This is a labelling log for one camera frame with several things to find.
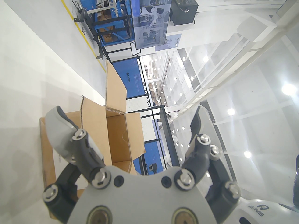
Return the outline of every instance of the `white robot body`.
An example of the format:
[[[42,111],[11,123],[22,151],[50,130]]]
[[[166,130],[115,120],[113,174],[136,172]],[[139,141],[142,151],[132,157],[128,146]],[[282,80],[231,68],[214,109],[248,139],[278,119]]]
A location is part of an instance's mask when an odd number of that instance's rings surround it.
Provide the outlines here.
[[[245,200],[240,198],[224,224],[295,224],[299,223],[299,213],[278,203],[264,200]]]

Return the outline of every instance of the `robot logo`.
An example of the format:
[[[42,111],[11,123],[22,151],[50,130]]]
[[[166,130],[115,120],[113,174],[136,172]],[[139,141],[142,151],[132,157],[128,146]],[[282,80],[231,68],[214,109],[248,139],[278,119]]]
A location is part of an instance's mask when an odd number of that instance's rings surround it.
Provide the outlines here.
[[[267,205],[264,205],[264,204],[258,205],[257,207],[260,208],[260,210],[269,209],[269,207]]]

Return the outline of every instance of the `cardboard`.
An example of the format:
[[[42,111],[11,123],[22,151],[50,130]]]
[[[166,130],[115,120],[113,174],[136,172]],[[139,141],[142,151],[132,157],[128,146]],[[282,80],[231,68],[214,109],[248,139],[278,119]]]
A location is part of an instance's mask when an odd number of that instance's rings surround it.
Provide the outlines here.
[[[111,14],[105,14],[105,10],[102,11],[101,15],[97,17],[98,21],[104,21],[104,20],[107,20],[107,19],[111,19]],[[114,26],[107,26],[105,28],[100,28],[99,31],[100,32],[110,31],[110,30],[113,30],[113,28],[114,28]],[[113,41],[111,33],[105,34],[102,37],[103,37],[105,43],[110,43],[110,42]]]
[[[105,165],[114,165],[137,175],[133,160],[145,153],[139,113],[126,113],[126,88],[111,63],[107,62],[106,105],[82,97],[79,111],[66,113],[79,128],[87,130],[104,156]],[[39,120],[44,185],[55,183],[53,149],[46,134],[45,118]],[[78,190],[80,197],[84,190]]]

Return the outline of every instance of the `silver bolt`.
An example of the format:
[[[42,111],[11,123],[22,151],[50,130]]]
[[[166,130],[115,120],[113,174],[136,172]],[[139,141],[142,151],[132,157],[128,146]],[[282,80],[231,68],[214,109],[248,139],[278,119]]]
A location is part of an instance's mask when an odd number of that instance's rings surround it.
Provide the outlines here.
[[[83,138],[85,135],[86,135],[86,131],[85,131],[84,129],[82,129],[82,128],[79,128],[79,129],[75,132],[74,136],[72,136],[72,139],[75,140],[75,141],[78,141],[78,140],[80,140],[81,138]]]
[[[51,202],[55,199],[55,197],[58,194],[58,187],[57,185],[53,184],[51,187],[49,187],[46,191],[43,193],[43,200],[45,202]]]
[[[99,185],[100,183],[102,183],[104,181],[104,179],[105,179],[105,173],[100,171],[100,172],[96,173],[92,183],[95,185]]]
[[[184,183],[184,185],[190,185],[191,177],[188,174],[181,174],[180,180]]]
[[[205,143],[208,143],[209,137],[207,135],[205,135],[205,134],[202,134],[200,136],[200,140],[205,144]]]
[[[240,190],[239,186],[237,184],[235,184],[234,182],[232,182],[232,181],[226,182],[225,188],[230,191],[233,198],[238,199],[240,197],[241,190]]]
[[[103,189],[110,183],[110,179],[111,173],[105,168],[101,168],[100,171],[94,176],[92,185],[96,189]]]
[[[181,169],[180,178],[177,179],[176,183],[178,184],[180,189],[183,190],[191,190],[195,185],[194,177],[192,174],[185,168]]]
[[[71,157],[71,161],[70,161],[71,163],[75,163],[76,162],[76,160],[75,160],[75,156],[74,155],[72,155],[72,157]]]
[[[212,153],[213,155],[218,155],[218,154],[219,154],[219,149],[218,149],[218,147],[213,146],[213,147],[211,148],[211,153]]]
[[[220,158],[220,150],[215,145],[210,145],[210,159],[217,161]]]

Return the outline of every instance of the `blue storage bin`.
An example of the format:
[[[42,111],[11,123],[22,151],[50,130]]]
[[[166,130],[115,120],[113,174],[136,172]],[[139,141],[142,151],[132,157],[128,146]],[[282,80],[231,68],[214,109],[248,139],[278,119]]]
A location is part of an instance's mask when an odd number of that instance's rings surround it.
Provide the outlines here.
[[[96,0],[80,0],[82,6],[87,10],[92,10],[96,8]]]

